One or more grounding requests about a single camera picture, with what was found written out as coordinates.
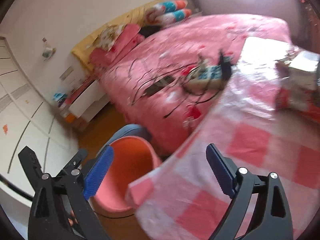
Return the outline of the orange teal rolled quilt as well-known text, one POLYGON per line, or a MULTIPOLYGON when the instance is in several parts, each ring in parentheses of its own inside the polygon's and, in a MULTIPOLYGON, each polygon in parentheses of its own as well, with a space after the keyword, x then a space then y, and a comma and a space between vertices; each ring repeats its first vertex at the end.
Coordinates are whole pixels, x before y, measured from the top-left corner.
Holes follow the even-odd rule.
POLYGON ((187 0, 172 0, 157 3, 146 10, 144 17, 147 23, 170 25, 189 18, 192 10, 187 8, 187 0))

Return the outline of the folded pink blanket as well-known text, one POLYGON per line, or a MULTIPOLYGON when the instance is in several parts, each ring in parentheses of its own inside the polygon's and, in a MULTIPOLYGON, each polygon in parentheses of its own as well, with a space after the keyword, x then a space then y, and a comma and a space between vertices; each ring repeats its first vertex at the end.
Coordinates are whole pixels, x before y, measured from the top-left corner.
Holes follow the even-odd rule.
POLYGON ((95 67, 108 67, 119 62, 133 48, 144 40, 140 34, 141 27, 137 24, 125 24, 126 27, 117 38, 110 51, 104 51, 93 46, 93 51, 89 55, 89 62, 95 67))

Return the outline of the pink bed blanket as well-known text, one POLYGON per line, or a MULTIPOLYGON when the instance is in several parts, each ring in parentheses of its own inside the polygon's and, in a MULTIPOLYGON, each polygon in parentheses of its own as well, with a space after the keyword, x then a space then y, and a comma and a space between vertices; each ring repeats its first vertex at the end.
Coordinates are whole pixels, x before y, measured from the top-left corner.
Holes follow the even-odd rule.
POLYGON ((188 19, 111 51, 95 48, 89 62, 106 94, 129 123, 145 127, 171 154, 208 113, 226 80, 221 63, 235 64, 248 37, 290 42, 279 18, 224 14, 188 19))

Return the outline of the white nightstand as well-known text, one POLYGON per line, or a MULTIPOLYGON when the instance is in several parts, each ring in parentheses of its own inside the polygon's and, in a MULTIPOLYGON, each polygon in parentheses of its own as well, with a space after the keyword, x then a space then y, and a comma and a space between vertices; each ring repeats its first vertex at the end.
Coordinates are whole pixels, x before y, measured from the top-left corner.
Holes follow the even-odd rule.
POLYGON ((90 122, 110 102, 100 83, 92 77, 69 95, 55 93, 53 100, 69 124, 77 119, 90 122))

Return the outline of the grey milk carton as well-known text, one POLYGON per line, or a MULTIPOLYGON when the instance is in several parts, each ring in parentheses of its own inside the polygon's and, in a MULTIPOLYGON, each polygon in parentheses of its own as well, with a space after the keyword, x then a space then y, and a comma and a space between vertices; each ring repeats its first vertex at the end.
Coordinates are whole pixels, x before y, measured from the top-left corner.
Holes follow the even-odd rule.
POLYGON ((278 108, 319 115, 319 54, 298 50, 276 62, 280 77, 278 108))

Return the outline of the floral pillow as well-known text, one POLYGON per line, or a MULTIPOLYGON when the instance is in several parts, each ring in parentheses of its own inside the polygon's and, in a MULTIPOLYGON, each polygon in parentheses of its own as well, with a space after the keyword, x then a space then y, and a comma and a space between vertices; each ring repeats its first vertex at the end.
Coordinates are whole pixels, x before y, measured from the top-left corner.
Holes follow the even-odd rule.
POLYGON ((126 25, 107 25, 103 31, 97 36, 93 42, 95 48, 100 48, 104 51, 110 51, 115 44, 117 38, 124 31, 126 25))

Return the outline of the pink plastic trash bucket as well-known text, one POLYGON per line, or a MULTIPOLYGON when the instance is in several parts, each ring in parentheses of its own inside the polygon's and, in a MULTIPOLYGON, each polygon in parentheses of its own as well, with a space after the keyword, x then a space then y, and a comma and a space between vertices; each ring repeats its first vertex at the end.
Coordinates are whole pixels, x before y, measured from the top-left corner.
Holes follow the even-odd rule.
POLYGON ((129 184, 153 171, 162 162, 151 144, 141 137, 122 137, 110 146, 114 158, 94 200, 107 212, 122 213, 132 209, 125 200, 129 184))

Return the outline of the white power strip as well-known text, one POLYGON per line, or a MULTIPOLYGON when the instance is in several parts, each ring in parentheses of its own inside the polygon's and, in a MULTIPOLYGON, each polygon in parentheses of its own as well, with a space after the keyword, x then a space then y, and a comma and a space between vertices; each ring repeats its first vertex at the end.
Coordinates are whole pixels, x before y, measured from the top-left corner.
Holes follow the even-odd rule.
POLYGON ((186 89, 193 91, 223 89, 225 82, 221 77, 220 65, 208 66, 204 69, 195 67, 188 73, 183 85, 186 89))

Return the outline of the black power adapter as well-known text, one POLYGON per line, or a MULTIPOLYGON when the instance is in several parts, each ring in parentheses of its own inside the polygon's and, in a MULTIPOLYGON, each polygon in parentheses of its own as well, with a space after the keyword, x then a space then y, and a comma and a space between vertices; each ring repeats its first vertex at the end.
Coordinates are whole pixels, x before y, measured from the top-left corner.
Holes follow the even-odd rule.
POLYGON ((232 66, 233 64, 231 63, 231 57, 228 55, 225 55, 223 53, 223 50, 220 49, 219 51, 219 65, 221 67, 221 79, 223 81, 228 81, 231 78, 232 75, 232 66))

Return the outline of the white wardrobe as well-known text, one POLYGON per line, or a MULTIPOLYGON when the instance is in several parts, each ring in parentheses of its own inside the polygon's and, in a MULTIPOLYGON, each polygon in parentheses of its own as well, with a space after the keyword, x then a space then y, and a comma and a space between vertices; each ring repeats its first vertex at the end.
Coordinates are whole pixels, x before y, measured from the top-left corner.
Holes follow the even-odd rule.
POLYGON ((1 38, 1 178, 14 191, 32 198, 34 190, 18 154, 28 146, 43 172, 55 176, 78 151, 71 126, 54 111, 18 67, 1 38))

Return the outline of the red white checkered plastic tablecloth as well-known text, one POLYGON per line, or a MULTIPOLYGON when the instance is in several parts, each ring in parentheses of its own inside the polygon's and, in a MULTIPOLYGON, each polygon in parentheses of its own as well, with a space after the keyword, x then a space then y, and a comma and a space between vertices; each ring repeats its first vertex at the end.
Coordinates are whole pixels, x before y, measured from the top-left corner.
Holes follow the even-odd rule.
POLYGON ((298 238, 319 209, 319 124, 276 110, 276 61, 290 44, 249 37, 227 87, 193 134, 157 170, 130 185, 136 218, 151 239, 207 239, 227 210, 206 147, 253 174, 276 172, 298 238))

